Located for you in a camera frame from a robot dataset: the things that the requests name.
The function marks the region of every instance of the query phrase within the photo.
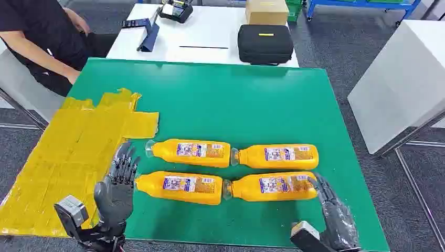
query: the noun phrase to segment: bottle label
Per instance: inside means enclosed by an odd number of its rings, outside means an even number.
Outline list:
[[[198,158],[223,158],[224,146],[216,143],[179,143],[176,155],[194,156]]]
[[[310,160],[313,155],[309,146],[265,148],[266,161]]]
[[[307,191],[314,186],[307,175],[260,178],[261,193],[288,193]]]
[[[165,176],[162,188],[171,191],[214,193],[215,180],[208,177]]]

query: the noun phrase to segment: white surface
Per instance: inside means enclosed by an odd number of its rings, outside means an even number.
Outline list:
[[[349,94],[371,154],[445,109],[444,38],[443,22],[403,21]]]
[[[6,47],[1,50],[2,46],[4,47],[4,44],[0,45],[0,88],[26,109],[35,110],[49,122],[61,106],[64,97],[36,82],[28,69]],[[11,108],[2,99],[0,99],[0,107]]]
[[[135,4],[128,20],[151,18],[158,7]],[[246,23],[244,8],[193,6],[193,13],[184,24],[166,18],[158,18],[156,23],[160,29],[153,52],[136,51],[145,28],[130,28],[121,30],[107,58],[248,65],[239,60],[237,45],[239,27]],[[295,51],[291,60],[279,66],[299,67]]]

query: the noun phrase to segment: green crate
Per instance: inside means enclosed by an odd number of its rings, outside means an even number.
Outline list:
[[[289,15],[288,15],[288,21],[289,22],[296,22],[298,15],[300,14],[301,11],[301,7],[303,6],[301,4],[302,1],[299,1],[300,3],[298,4],[291,4],[288,3],[288,1],[286,1],[287,5],[288,5],[288,9],[289,9]]]
[[[286,4],[303,4],[303,0],[285,0]]]

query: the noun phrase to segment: robotic arm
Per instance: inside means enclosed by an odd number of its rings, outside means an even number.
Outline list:
[[[67,234],[75,238],[86,251],[124,252],[126,219],[133,212],[134,176],[140,157],[133,159],[135,149],[130,143],[117,150],[108,175],[94,187],[94,201],[99,211],[99,223],[82,229],[88,219],[86,207],[69,195],[54,205]]]
[[[337,197],[325,178],[315,175],[314,185],[322,205],[326,230],[320,236],[309,223],[303,221],[292,228],[291,241],[304,252],[358,252],[358,233],[349,208]]]

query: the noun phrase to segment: black line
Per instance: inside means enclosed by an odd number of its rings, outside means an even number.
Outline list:
[[[212,47],[212,46],[179,46],[185,48],[211,48],[211,49],[229,49],[228,47]]]

